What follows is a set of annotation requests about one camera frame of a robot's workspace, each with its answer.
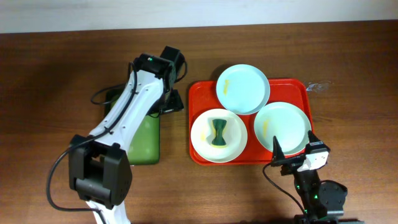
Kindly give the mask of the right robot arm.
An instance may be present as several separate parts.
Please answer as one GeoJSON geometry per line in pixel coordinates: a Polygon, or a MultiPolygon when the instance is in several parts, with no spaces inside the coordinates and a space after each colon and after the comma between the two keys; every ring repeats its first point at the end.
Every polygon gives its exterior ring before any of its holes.
{"type": "Polygon", "coordinates": [[[340,220],[343,216],[348,189],[333,180],[321,180],[318,170],[327,163],[330,148],[312,131],[304,153],[285,157],[276,137],[273,137],[272,167],[280,167],[282,176],[292,175],[294,187],[301,201],[294,199],[302,211],[294,216],[294,223],[360,223],[359,220],[340,220]]]}

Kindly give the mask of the white plate top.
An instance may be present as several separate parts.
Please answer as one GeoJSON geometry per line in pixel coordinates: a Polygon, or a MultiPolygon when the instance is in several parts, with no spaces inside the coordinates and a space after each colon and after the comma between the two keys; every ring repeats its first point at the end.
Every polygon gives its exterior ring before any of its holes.
{"type": "Polygon", "coordinates": [[[235,114],[254,114],[269,101],[271,85],[258,68],[237,64],[224,70],[218,77],[216,96],[225,109],[235,114]]]}

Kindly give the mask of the white plate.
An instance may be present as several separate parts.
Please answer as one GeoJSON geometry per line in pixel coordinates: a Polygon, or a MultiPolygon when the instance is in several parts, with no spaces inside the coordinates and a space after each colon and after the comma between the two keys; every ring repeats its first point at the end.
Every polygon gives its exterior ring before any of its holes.
{"type": "Polygon", "coordinates": [[[225,109],[212,109],[199,115],[193,122],[190,140],[196,153],[205,160],[225,163],[234,160],[244,151],[248,141],[248,131],[238,115],[225,109]],[[212,125],[214,119],[227,120],[223,131],[223,137],[226,141],[225,147],[211,145],[214,139],[212,125]]]}
{"type": "Polygon", "coordinates": [[[237,64],[224,70],[218,77],[216,96],[225,109],[235,114],[254,114],[269,101],[271,85],[258,68],[237,64]]]}
{"type": "Polygon", "coordinates": [[[254,132],[261,145],[272,152],[273,137],[276,137],[286,156],[305,148],[311,129],[307,115],[299,107],[285,102],[266,105],[254,119],[254,132]]]}

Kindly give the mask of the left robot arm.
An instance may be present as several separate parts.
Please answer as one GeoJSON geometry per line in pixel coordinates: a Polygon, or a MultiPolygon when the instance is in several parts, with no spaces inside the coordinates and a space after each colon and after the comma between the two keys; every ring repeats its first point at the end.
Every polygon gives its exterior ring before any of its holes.
{"type": "Polygon", "coordinates": [[[132,183],[128,150],[147,115],[183,109],[174,84],[186,64],[181,51],[170,46],[158,57],[141,54],[129,64],[129,80],[102,122],[87,137],[72,138],[70,188],[88,204],[97,223],[129,223],[124,205],[132,183]]]}

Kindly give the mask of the yellow green sponge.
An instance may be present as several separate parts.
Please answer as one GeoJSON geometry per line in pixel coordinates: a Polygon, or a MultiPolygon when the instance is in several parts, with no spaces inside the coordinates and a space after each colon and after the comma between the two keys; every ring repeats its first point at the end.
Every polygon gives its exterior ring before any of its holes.
{"type": "Polygon", "coordinates": [[[211,145],[214,147],[225,147],[226,141],[223,137],[223,131],[226,127],[227,120],[225,119],[214,119],[212,121],[213,129],[214,129],[214,139],[211,142],[211,145]]]}

